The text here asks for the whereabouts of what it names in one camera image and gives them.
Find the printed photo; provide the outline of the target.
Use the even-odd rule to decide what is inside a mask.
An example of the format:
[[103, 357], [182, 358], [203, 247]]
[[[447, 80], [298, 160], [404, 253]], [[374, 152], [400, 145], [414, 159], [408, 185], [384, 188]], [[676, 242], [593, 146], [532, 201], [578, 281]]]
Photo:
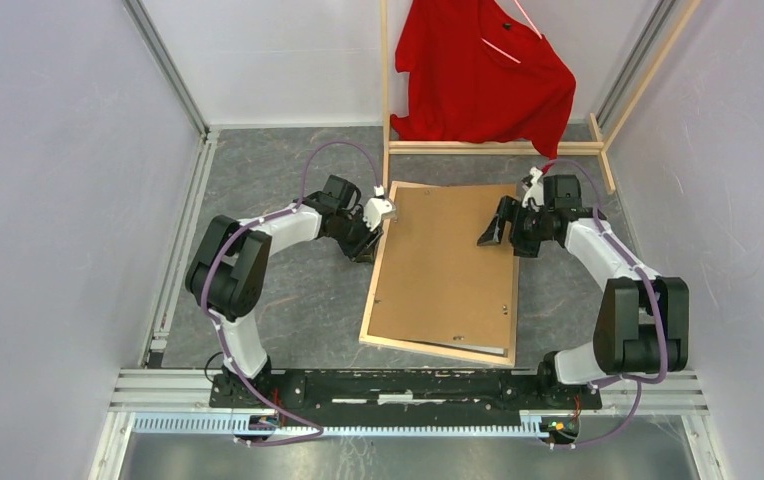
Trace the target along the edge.
[[492, 347], [492, 346], [478, 346], [467, 344], [452, 344], [452, 343], [431, 343], [431, 346], [438, 346], [448, 349], [456, 349], [468, 352], [476, 352], [480, 354], [494, 355], [494, 356], [506, 356], [507, 349], [504, 347]]

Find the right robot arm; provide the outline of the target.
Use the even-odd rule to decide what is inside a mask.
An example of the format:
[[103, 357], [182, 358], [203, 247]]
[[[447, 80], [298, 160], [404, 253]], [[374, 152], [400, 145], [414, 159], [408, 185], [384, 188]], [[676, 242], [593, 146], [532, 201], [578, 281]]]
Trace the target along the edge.
[[583, 204], [574, 175], [544, 175], [534, 169], [522, 197], [504, 196], [480, 247], [509, 242], [521, 258], [535, 258], [545, 242], [574, 256], [602, 291], [591, 341], [548, 354], [535, 382], [538, 400], [560, 408], [576, 386], [594, 389], [628, 379], [657, 384], [689, 360], [687, 283], [645, 265], [614, 234], [598, 206]]

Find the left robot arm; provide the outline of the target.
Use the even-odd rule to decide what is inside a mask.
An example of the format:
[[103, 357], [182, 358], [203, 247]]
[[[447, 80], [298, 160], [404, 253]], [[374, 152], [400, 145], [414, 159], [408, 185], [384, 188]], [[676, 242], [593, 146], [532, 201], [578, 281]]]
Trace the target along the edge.
[[272, 256], [318, 239], [334, 240], [356, 263], [370, 262], [395, 204], [384, 187], [363, 199], [352, 182], [332, 175], [324, 187], [270, 214], [250, 219], [214, 217], [185, 277], [186, 290], [211, 321], [223, 370], [248, 407], [272, 394], [271, 361], [260, 339], [256, 310]]

